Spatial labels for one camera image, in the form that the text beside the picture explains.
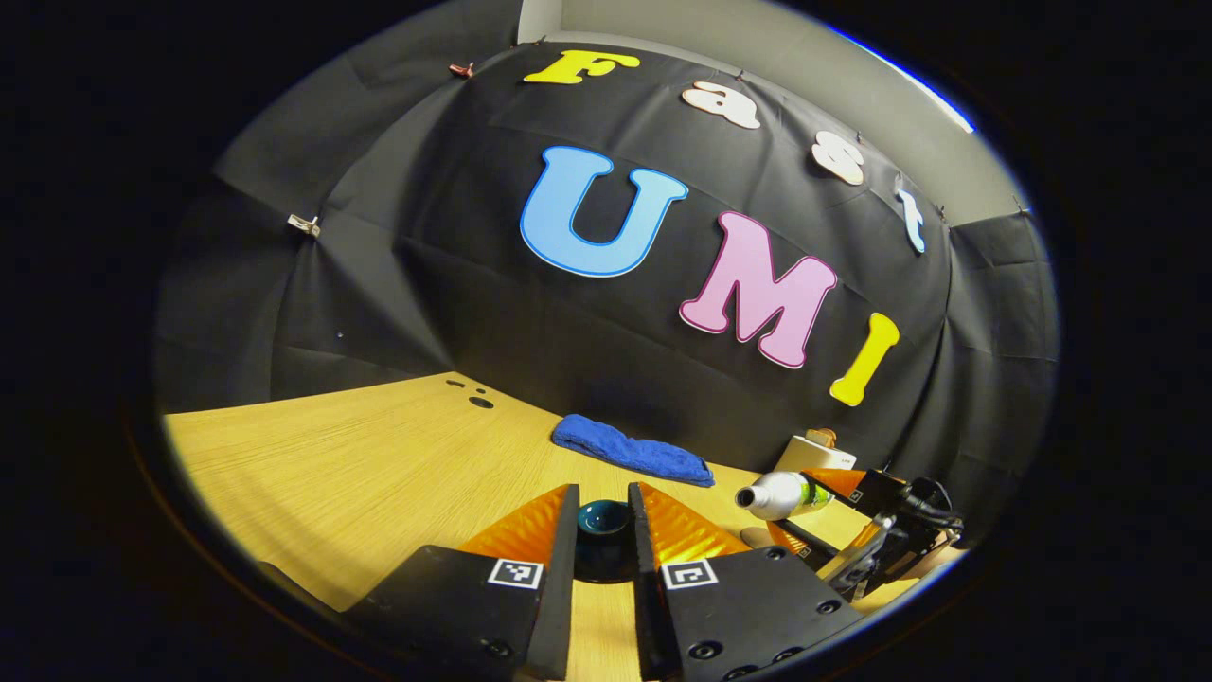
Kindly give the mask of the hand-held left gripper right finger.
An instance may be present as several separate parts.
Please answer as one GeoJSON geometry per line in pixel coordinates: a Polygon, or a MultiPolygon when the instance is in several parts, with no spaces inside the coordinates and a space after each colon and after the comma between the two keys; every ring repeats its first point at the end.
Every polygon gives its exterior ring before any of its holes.
{"type": "Polygon", "coordinates": [[[787,548],[747,548],[652,485],[629,485],[644,680],[771,681],[861,621],[787,548]]]}

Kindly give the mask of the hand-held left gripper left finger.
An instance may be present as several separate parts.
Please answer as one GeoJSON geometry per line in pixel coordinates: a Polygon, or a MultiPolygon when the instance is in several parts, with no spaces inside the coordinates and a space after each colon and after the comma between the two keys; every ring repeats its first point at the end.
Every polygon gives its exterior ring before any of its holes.
{"type": "Polygon", "coordinates": [[[461,548],[417,548],[343,618],[407,681],[562,681],[579,503],[559,485],[461,548]]]}

